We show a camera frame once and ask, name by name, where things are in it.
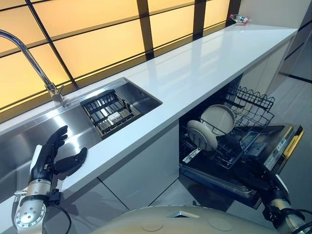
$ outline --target gray floor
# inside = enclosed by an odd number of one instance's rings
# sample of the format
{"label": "gray floor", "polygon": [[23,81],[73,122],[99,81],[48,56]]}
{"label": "gray floor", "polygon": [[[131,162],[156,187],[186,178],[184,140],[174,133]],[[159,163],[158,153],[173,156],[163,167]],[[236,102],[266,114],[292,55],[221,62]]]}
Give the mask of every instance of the gray floor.
{"label": "gray floor", "polygon": [[[303,78],[311,77],[311,50],[306,47],[294,72]],[[272,112],[273,122],[300,124],[305,130],[297,148],[280,174],[289,189],[292,206],[297,209],[312,210],[312,85],[293,78],[278,76],[269,95],[275,97]],[[262,216],[261,205],[257,210],[237,201],[228,207],[229,199],[196,184],[188,178],[180,177],[152,205],[202,205],[221,207],[236,216],[274,228]]]}

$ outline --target frosted glass panel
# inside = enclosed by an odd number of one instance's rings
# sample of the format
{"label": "frosted glass panel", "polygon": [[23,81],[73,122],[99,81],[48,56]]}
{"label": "frosted glass panel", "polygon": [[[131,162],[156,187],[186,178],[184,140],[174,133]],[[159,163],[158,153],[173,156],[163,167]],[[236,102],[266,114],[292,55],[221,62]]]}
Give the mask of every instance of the frosted glass panel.
{"label": "frosted glass panel", "polygon": [[[69,80],[49,45],[32,48],[30,52],[52,82]],[[43,81],[21,52],[0,58],[0,71],[0,93],[5,97],[0,99],[0,107],[45,90]]]}
{"label": "frosted glass panel", "polygon": [[[1,11],[0,29],[18,37],[25,44],[45,39],[27,6]],[[15,44],[7,39],[0,38],[0,53],[13,48],[16,48]]]}
{"label": "frosted glass panel", "polygon": [[226,20],[230,0],[211,0],[206,2],[204,28]]}
{"label": "frosted glass panel", "polygon": [[193,18],[193,5],[150,16],[153,46],[157,47],[192,33]]}
{"label": "frosted glass panel", "polygon": [[24,0],[0,0],[0,9],[24,4],[26,4]]}
{"label": "frosted glass panel", "polygon": [[34,7],[52,37],[138,15],[136,0],[53,0]]}
{"label": "frosted glass panel", "polygon": [[144,51],[139,20],[58,40],[55,46],[74,77]]}
{"label": "frosted glass panel", "polygon": [[185,3],[194,2],[191,0],[148,0],[148,10],[158,11],[161,9],[182,5]]}

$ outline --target yellow handle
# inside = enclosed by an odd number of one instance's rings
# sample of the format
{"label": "yellow handle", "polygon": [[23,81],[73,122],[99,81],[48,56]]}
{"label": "yellow handle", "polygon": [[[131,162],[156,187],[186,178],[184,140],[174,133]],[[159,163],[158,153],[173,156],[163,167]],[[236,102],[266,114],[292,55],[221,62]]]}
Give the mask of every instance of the yellow handle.
{"label": "yellow handle", "polygon": [[303,134],[304,134],[304,130],[302,129],[299,135],[296,135],[292,138],[291,142],[289,143],[289,145],[287,146],[286,150],[283,153],[285,157],[290,157],[292,155],[294,149],[296,148]]}

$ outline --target dishwasher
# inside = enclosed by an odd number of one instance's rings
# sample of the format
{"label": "dishwasher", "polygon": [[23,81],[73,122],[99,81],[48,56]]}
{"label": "dishwasher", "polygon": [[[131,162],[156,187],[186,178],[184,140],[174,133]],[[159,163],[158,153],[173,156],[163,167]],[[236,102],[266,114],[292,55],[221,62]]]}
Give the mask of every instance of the dishwasher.
{"label": "dishwasher", "polygon": [[[274,115],[271,107],[274,97],[240,87],[240,75],[235,80],[203,101],[179,120],[179,169],[184,175],[209,189],[257,209],[260,195],[244,186],[235,176],[234,168],[244,168],[246,159],[252,157],[270,171],[279,174],[290,158],[304,130],[289,123],[271,124]],[[201,114],[211,105],[222,104],[234,113],[235,125],[223,136],[216,136],[217,148],[205,151],[201,141],[186,128],[188,121],[201,119]]]}

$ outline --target cable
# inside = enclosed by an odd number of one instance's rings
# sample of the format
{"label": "cable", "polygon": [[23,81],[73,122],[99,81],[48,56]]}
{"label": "cable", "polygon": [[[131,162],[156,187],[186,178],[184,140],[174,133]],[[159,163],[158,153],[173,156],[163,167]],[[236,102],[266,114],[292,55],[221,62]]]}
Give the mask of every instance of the cable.
{"label": "cable", "polygon": [[55,208],[58,208],[59,210],[61,210],[61,211],[66,215],[66,217],[68,218],[69,225],[68,225],[67,231],[65,232],[65,234],[68,234],[68,233],[69,233],[69,230],[70,230],[70,228],[71,228],[71,226],[72,226],[72,220],[71,220],[69,214],[68,214],[67,211],[64,210],[61,206],[58,206],[58,205],[56,205],[56,204],[51,204],[51,206],[54,206]]}
{"label": "cable", "polygon": [[12,223],[13,223],[13,226],[15,227],[15,229],[17,229],[16,225],[15,225],[15,214],[16,214],[16,210],[18,209],[18,206],[19,206],[19,202],[18,201],[14,201],[13,202],[13,205],[12,205],[12,211],[11,211],[11,219],[12,219]]}
{"label": "cable", "polygon": [[304,209],[296,209],[296,211],[300,211],[300,212],[306,212],[306,213],[309,213],[312,215],[312,212],[311,211],[308,211],[308,210],[304,210]]}
{"label": "cable", "polygon": [[292,232],[292,234],[298,234],[299,232],[301,232],[302,230],[304,230],[304,229],[306,229],[308,227],[312,227],[312,222],[309,222],[309,223],[306,223],[306,224],[302,225],[300,228],[294,230]]}

